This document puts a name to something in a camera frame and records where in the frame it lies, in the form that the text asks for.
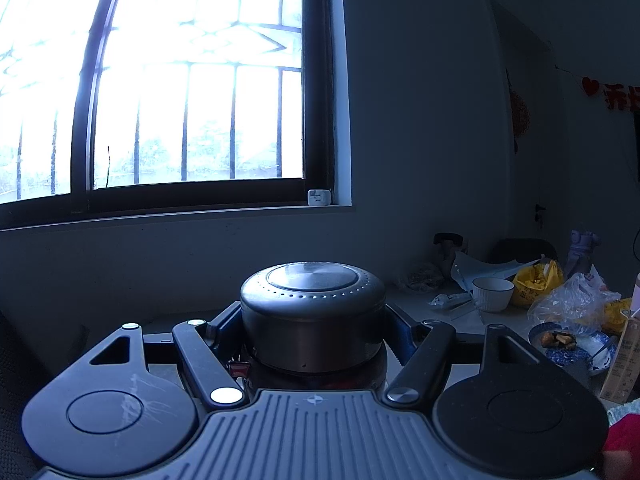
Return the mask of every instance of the red cloth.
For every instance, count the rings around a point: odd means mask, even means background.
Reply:
[[[604,451],[628,451],[632,468],[628,480],[640,480],[640,415],[630,413],[609,428]]]

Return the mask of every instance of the red decoration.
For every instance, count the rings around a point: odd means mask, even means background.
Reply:
[[[523,101],[517,92],[511,90],[509,92],[511,99],[511,120],[513,121],[513,136],[518,138],[523,136],[529,129],[530,115],[527,104]]]
[[[605,86],[607,88],[607,90],[604,91],[604,95],[607,96],[607,108],[613,110],[618,107],[618,110],[624,110],[626,108],[626,94],[621,92],[624,86],[620,83]]]
[[[640,86],[629,85],[629,111],[640,112]]]
[[[589,97],[592,97],[600,90],[600,83],[595,79],[589,79],[588,77],[582,78],[582,88]]]

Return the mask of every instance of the purple bottle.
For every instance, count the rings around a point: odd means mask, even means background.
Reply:
[[[593,248],[600,245],[600,237],[589,231],[571,231],[571,247],[564,266],[564,278],[568,280],[576,272],[588,274],[591,270]]]

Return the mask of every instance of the stainless steel pot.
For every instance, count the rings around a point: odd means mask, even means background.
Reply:
[[[304,373],[344,370],[382,345],[385,287],[357,267],[301,262],[261,270],[240,291],[248,350]]]

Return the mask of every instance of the paper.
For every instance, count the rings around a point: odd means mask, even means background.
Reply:
[[[469,292],[476,278],[507,279],[516,275],[520,269],[538,263],[541,258],[542,256],[528,264],[521,264],[516,260],[511,260],[505,264],[486,264],[468,256],[468,254],[457,251],[456,259],[451,267],[451,277],[463,290]]]
[[[629,317],[600,398],[624,404],[640,374],[640,319]]]

